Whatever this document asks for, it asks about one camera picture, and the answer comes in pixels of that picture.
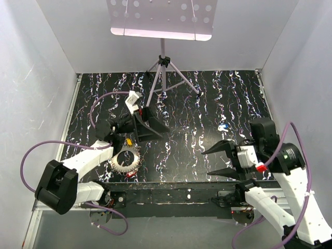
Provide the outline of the yellow tag key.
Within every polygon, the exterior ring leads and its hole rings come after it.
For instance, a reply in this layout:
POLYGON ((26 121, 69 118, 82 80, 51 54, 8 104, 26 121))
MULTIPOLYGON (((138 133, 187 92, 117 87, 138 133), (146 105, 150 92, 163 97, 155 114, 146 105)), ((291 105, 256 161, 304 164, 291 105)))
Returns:
POLYGON ((130 138, 126 138, 126 143, 128 146, 132 146, 133 145, 133 142, 130 138))

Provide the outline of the red tag key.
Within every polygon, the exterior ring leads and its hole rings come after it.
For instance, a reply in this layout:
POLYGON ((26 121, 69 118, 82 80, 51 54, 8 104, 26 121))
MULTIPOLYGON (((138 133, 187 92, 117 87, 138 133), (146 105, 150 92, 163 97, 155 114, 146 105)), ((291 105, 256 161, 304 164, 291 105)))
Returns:
POLYGON ((127 177, 132 177, 136 174, 136 171, 130 171, 126 174, 127 177))

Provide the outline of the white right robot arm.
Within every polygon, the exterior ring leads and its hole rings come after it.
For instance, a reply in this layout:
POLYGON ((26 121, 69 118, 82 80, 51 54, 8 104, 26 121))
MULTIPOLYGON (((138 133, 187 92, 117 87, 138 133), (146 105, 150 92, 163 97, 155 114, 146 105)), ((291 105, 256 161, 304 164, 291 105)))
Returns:
POLYGON ((252 139, 239 144, 221 140, 204 154, 224 151, 231 167, 212 171, 210 175, 237 179, 234 193, 212 198, 216 204, 230 207, 249 205, 255 208, 280 234, 276 248, 331 248, 331 226, 326 222, 311 188, 312 176, 304 147, 285 143, 289 122, 281 135, 270 118, 250 121, 252 139), (269 171, 280 185, 288 206, 287 213, 269 197, 252 172, 269 171))

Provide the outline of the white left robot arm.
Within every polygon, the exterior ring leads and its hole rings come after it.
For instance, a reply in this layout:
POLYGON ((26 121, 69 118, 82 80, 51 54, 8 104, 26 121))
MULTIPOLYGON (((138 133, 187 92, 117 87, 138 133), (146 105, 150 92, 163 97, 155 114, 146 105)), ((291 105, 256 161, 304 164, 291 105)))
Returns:
POLYGON ((111 189, 103 182, 82 183, 81 179, 106 161, 121 173, 135 171, 139 151, 125 145, 124 133, 133 133, 137 142, 160 140, 169 128, 154 115, 149 107, 123 116, 118 122, 99 120, 95 124, 96 142, 77 155, 63 161, 51 160, 46 164, 37 185, 35 198, 62 215, 74 205, 90 202, 98 207, 110 207, 111 189))

